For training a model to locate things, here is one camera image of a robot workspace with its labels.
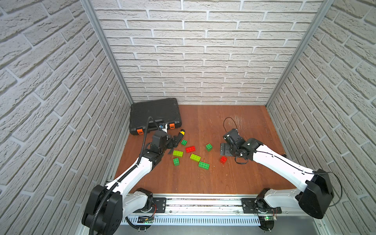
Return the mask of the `red 2x4 lego brick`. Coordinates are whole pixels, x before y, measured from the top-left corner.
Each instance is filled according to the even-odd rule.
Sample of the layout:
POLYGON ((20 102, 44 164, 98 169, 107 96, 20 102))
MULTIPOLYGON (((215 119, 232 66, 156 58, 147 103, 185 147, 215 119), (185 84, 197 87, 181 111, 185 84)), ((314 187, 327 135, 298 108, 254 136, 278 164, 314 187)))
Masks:
POLYGON ((187 152, 187 153, 191 153, 191 152, 195 152, 195 151, 196 151, 195 146, 189 146, 189 147, 186 147, 186 152, 187 152))

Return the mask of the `green 2x4 lego brick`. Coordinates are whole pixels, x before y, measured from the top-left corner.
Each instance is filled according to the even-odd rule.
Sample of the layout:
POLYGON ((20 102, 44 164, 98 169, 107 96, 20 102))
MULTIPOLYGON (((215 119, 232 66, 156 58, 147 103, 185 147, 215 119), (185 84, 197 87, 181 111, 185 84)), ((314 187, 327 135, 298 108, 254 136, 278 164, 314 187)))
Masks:
POLYGON ((198 164, 198 167, 202 168, 202 169, 209 170, 210 164, 200 161, 199 164, 198 164))

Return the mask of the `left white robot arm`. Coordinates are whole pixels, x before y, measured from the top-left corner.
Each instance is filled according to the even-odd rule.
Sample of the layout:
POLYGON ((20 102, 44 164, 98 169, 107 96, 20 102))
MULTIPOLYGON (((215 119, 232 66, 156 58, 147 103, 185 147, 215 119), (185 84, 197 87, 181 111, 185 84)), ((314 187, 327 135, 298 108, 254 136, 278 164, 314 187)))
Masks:
POLYGON ((90 235, 112 235, 124 217, 151 208, 152 192, 138 189, 132 195, 128 193, 155 168, 166 150, 178 145, 184 135, 184 129, 175 137, 166 130, 157 130, 152 142, 142 146, 139 157, 128 170, 107 185, 97 185, 92 189, 81 221, 89 228, 90 235))

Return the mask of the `small dark green lego brick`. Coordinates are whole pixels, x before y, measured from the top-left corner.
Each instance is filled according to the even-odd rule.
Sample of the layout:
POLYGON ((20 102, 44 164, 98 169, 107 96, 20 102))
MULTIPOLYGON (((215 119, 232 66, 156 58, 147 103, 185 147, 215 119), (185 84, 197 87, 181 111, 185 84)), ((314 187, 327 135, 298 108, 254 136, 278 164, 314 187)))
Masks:
POLYGON ((206 150, 207 150, 208 152, 210 152, 210 151, 212 150, 212 145, 211 145, 211 144, 207 144, 207 145, 206 145, 206 150))

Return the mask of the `small red lego brick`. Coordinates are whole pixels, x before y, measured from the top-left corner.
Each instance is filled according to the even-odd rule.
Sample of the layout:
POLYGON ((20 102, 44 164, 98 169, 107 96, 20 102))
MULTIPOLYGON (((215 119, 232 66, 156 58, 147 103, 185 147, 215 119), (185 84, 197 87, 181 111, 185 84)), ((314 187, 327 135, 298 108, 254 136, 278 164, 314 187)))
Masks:
POLYGON ((225 163, 227 162, 227 157, 222 156, 221 159, 220 159, 220 162, 221 162, 222 164, 225 164, 225 163))

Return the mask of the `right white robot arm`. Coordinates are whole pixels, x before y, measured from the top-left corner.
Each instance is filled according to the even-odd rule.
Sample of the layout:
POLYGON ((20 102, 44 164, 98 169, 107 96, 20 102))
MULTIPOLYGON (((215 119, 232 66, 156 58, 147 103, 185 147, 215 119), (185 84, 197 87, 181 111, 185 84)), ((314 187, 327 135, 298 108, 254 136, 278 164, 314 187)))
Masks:
POLYGON ((257 211, 268 213, 285 207, 301 209, 316 219, 324 217, 334 198, 328 172, 299 165, 254 138, 245 140, 237 129, 230 130, 223 138, 236 159, 243 158, 266 166, 296 187, 292 190, 263 189, 254 201, 257 211))

